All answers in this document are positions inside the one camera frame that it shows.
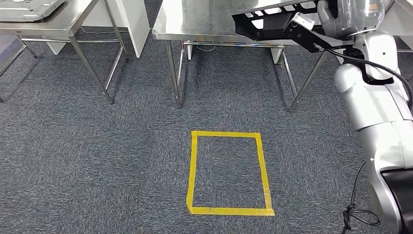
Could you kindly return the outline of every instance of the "metal tray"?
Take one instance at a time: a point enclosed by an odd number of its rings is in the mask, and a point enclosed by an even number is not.
[[[0,1],[0,22],[34,22],[48,17],[65,0]]]

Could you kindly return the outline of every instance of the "table top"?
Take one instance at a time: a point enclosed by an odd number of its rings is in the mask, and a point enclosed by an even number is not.
[[[164,0],[153,37],[164,40],[295,45],[292,40],[252,41],[235,33],[232,15],[308,0]]]
[[[50,16],[36,22],[0,22],[0,35],[74,36],[99,0],[66,0]]]
[[[413,15],[413,0],[396,0],[396,2]]]

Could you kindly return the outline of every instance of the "white wall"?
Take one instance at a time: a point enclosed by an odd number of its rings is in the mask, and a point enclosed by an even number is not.
[[[113,16],[115,18],[118,27],[128,27],[127,20],[121,11],[119,10],[117,0],[108,0],[111,6]],[[95,27],[111,27],[111,20],[106,11],[105,3],[100,0],[91,13],[88,15],[86,20],[83,22],[84,26],[95,26]]]

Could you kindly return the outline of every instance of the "black cable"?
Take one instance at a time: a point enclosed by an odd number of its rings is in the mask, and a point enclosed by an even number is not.
[[[376,68],[380,68],[380,69],[382,69],[382,70],[384,70],[384,71],[392,74],[393,76],[397,77],[397,78],[403,83],[403,86],[404,86],[404,88],[405,88],[405,90],[406,90],[406,92],[407,92],[407,96],[408,96],[408,98],[409,98],[409,100],[407,101],[407,105],[408,105],[408,107],[409,107],[410,110],[412,109],[412,107],[413,107],[413,91],[412,91],[412,88],[410,87],[410,85],[409,85],[409,83],[407,82],[407,80],[404,79],[404,78],[403,78],[401,75],[399,75],[397,72],[393,71],[392,69],[390,69],[390,68],[388,68],[388,67],[385,67],[385,66],[383,66],[383,65],[377,64],[377,63],[375,63],[375,62],[370,62],[370,61],[367,61],[367,60],[364,60],[364,59],[361,59],[361,58],[355,58],[355,57],[352,57],[352,56],[342,55],[342,54],[340,54],[340,53],[338,53],[338,52],[336,52],[336,51],[334,51],[334,50],[331,50],[331,49],[325,49],[325,50],[328,51],[328,52],[330,52],[331,54],[333,54],[333,55],[335,55],[335,56],[342,57],[342,58],[344,58],[344,59],[348,59],[348,60],[352,60],[352,61],[355,61],[355,62],[368,64],[368,65],[373,66],[373,67],[376,67]]]
[[[341,234],[345,234],[347,230],[351,230],[351,225],[350,225],[351,217],[370,226],[377,226],[380,223],[380,220],[378,220],[377,215],[373,211],[356,209],[357,205],[355,204],[355,200],[356,200],[356,195],[357,195],[357,188],[360,183],[361,172],[364,170],[365,167],[366,167],[366,162],[363,163],[363,165],[361,166],[360,170],[357,173],[356,181],[354,182],[353,192],[351,193],[351,201],[350,201],[351,204],[347,206],[347,210],[343,212],[344,227],[343,227],[343,231],[341,231]],[[377,221],[370,222],[360,217],[357,217],[354,214],[371,214],[372,216],[376,218]]]

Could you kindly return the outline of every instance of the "stainless steel table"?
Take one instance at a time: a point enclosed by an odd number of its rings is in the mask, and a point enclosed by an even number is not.
[[[413,15],[413,0],[395,0],[399,3],[407,12]]]
[[[11,64],[19,57],[19,55],[24,51],[28,50],[33,57],[36,58],[35,53],[30,49],[27,41],[40,41],[40,42],[69,42],[73,45],[76,52],[79,54],[80,58],[85,63],[89,73],[92,78],[97,83],[100,91],[105,96],[106,100],[113,104],[114,100],[109,96],[107,90],[109,88],[110,82],[113,78],[116,67],[119,63],[120,57],[123,52],[125,52],[125,46],[123,44],[122,38],[120,36],[119,30],[113,19],[112,11],[109,7],[108,1],[104,0],[106,8],[109,13],[113,28],[117,39],[112,40],[77,40],[75,38],[75,33],[78,31],[83,21],[94,8],[99,0],[67,0],[62,4],[56,11],[54,11],[49,17],[37,21],[37,22],[0,22],[0,35],[16,35],[17,38],[22,42],[23,47],[19,52],[0,70],[0,76],[11,66]],[[67,40],[54,40],[54,39],[28,39],[22,38],[22,36],[53,36],[53,37],[63,37],[68,38]],[[115,59],[112,66],[109,77],[103,84],[96,74],[96,71],[90,64],[89,60],[80,48],[80,43],[119,43],[120,49],[119,53]]]
[[[291,40],[277,41],[252,41],[235,33],[235,23],[231,15],[245,13],[250,9],[265,9],[280,5],[291,5],[308,0],[164,0],[158,17],[153,27],[155,39],[166,40],[166,50],[169,60],[172,87],[177,106],[181,105],[179,88],[181,71],[185,55],[185,46],[214,45],[214,46],[241,46],[241,47],[266,47],[280,49],[280,56],[285,64],[291,89],[298,104],[300,94],[294,85],[288,62],[285,56],[287,45],[296,45]],[[171,40],[181,41],[181,57],[178,76],[176,75],[171,49]],[[310,80],[319,69],[327,55],[320,56],[315,69],[310,74]]]

